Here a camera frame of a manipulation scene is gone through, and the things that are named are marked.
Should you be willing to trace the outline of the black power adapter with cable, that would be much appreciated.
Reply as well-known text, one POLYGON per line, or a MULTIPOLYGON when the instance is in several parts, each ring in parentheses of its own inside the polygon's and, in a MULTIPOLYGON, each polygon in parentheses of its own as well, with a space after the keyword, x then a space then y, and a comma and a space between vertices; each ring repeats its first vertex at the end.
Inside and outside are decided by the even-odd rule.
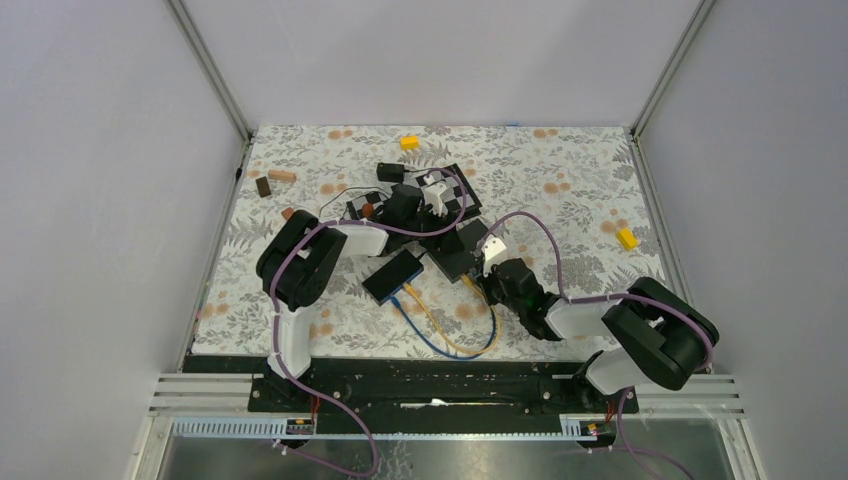
MULTIPOLYGON (((410 167, 401 164, 401 163, 385 163, 380 162, 376 167, 376 175, 377 179, 381 182, 394 182, 394 183, 402 183, 407 174, 419 173, 422 172, 422 169, 411 169, 410 167)), ((366 197, 369 193, 375 192, 378 199, 381 199, 383 196, 388 197, 389 194, 384 191, 381 187, 373 186, 351 186, 342 189, 339 193, 337 193, 331 200, 326 202, 318 209, 318 217, 321 217, 323 210, 329 207, 332 203, 338 200, 344 193, 349 191, 362 191, 362 197, 366 197)))

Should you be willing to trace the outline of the yellow block at right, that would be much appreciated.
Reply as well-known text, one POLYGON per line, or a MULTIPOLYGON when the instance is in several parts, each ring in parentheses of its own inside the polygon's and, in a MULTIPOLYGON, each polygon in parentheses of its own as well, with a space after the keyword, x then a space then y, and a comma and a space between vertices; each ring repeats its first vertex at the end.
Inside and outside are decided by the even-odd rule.
POLYGON ((634 250, 639 246, 639 240, 629 228, 622 228, 618 230, 616 232, 616 239, 626 251, 634 250))

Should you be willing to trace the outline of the yellow block near wall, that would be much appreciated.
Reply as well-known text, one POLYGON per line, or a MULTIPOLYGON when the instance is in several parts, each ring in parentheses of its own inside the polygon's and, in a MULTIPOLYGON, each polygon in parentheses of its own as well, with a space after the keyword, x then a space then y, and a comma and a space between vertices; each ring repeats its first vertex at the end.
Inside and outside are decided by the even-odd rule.
POLYGON ((402 150, 412 150, 420 147, 420 140, 417 136, 405 136, 399 140, 399 145, 402 150))

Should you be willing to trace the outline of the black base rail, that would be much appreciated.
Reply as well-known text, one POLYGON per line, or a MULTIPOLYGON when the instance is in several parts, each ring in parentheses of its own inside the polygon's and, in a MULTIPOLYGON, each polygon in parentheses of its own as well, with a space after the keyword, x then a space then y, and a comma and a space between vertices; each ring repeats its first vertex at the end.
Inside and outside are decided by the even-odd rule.
POLYGON ((635 394, 603 395, 576 362, 380 360, 317 358, 302 383, 326 394, 318 400, 272 373, 263 357, 198 355, 190 374, 246 374, 248 410, 305 414, 320 434, 358 434, 356 420, 379 434, 546 434, 562 414, 605 420, 639 410, 635 394))

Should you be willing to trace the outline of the large black network switch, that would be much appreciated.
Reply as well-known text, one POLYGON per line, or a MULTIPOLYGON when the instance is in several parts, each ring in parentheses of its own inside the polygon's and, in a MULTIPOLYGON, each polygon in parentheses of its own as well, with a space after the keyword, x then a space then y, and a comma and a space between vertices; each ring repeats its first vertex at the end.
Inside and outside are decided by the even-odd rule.
POLYGON ((448 251, 429 250, 427 254, 450 283, 456 283, 464 274, 479 269, 482 259, 475 255, 478 242, 488 230, 479 218, 462 226, 450 239, 448 251))

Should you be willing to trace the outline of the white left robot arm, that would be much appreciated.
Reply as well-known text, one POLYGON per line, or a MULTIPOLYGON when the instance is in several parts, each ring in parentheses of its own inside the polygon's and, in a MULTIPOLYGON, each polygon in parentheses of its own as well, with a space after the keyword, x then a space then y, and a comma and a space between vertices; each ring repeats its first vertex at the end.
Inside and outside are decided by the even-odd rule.
POLYGON ((412 184, 393 186, 371 213, 322 222, 305 210, 294 211, 256 264, 274 309, 268 363, 279 377, 272 398, 288 411, 309 401, 311 387, 300 376, 312 360, 310 316, 339 259, 385 256, 411 242, 427 252, 457 253, 462 249, 458 226, 476 210, 476 196, 460 174, 432 168, 412 184))

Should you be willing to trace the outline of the small black network switch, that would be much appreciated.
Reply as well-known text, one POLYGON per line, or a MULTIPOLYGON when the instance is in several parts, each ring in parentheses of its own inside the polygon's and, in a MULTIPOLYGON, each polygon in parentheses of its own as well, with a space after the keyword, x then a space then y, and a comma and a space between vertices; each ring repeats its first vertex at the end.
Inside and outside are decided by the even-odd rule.
POLYGON ((410 251, 401 250, 367 277, 362 286, 378 305, 383 305, 422 271, 421 261, 410 251))

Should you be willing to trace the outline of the black white checkerboard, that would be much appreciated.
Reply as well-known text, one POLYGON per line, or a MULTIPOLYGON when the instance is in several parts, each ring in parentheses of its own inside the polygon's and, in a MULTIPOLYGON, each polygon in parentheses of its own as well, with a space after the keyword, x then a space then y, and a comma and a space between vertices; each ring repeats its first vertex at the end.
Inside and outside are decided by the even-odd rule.
POLYGON ((345 203, 344 218, 352 220, 375 220, 382 214, 385 204, 390 197, 400 188, 401 185, 407 185, 418 192, 428 185, 428 179, 431 178, 434 182, 443 182, 447 185, 447 191, 441 196, 445 207, 449 213, 459 213, 462 206, 466 207, 464 220, 470 220, 480 215, 482 203, 468 183, 463 172, 457 164, 452 164, 445 167, 445 170, 450 172, 446 175, 441 170, 436 171, 434 168, 422 169, 422 172, 407 174, 402 183, 390 183, 388 186, 381 187, 389 196, 377 198, 375 192, 369 193, 366 197, 362 194, 354 197, 345 203), (374 206, 374 214, 370 218, 362 216, 362 207, 370 203, 374 206))

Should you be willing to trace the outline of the floral patterned table mat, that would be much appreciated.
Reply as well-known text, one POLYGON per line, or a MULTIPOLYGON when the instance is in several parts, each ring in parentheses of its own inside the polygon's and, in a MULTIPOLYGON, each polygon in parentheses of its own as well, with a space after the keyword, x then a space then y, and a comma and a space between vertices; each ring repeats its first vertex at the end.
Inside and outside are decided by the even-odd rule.
MULTIPOLYGON (((411 169, 457 164, 482 203, 484 222, 499 223, 513 258, 532 268, 549 291, 573 298, 620 292, 636 279, 663 280, 660 250, 630 151, 620 127, 263 126, 244 170, 191 351, 195 355, 265 356, 271 348, 271 301, 255 272, 282 228, 282 211, 318 209, 351 186, 385 187, 380 162, 411 169), (399 140, 417 136, 420 147, 399 140), (294 172, 293 183, 269 170, 294 172), (261 198, 255 180, 267 177, 261 198), (629 228, 639 246, 626 251, 616 232, 629 228)), ((343 217, 349 191, 323 210, 343 217)), ((582 361, 615 347, 610 337, 559 342, 533 338, 506 310, 493 347, 489 309, 461 282, 450 283, 429 259, 396 303, 378 305, 362 281, 378 258, 343 258, 314 307, 311 351, 321 357, 439 359, 463 349, 486 360, 582 361)))

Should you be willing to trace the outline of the dark brown wooden block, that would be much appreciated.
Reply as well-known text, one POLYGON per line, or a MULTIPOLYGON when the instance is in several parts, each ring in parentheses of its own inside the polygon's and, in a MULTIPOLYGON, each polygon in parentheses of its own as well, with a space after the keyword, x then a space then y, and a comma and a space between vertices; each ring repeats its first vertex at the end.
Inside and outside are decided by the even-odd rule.
POLYGON ((255 180, 257 193, 261 198, 269 197, 272 194, 270 183, 267 177, 259 177, 255 180))

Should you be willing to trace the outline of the light tan wooden block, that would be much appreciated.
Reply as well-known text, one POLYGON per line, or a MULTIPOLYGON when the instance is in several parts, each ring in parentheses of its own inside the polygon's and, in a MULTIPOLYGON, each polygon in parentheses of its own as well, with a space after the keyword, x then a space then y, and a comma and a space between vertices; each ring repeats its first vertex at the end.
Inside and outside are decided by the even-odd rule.
POLYGON ((283 171, 283 170, 269 170, 267 172, 268 177, 271 180, 293 183, 297 181, 297 175, 294 172, 283 171))

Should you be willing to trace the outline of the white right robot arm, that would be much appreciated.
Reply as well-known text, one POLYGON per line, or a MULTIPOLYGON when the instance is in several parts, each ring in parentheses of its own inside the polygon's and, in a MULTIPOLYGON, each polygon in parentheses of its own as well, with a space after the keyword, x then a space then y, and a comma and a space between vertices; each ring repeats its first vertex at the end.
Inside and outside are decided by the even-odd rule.
POLYGON ((597 412, 626 387, 654 384, 679 391, 712 361, 717 328, 651 277, 621 293, 567 300, 538 282, 530 267, 493 236, 475 251, 486 300, 505 306, 534 338, 610 337, 618 346, 592 355, 573 386, 575 402, 597 412))

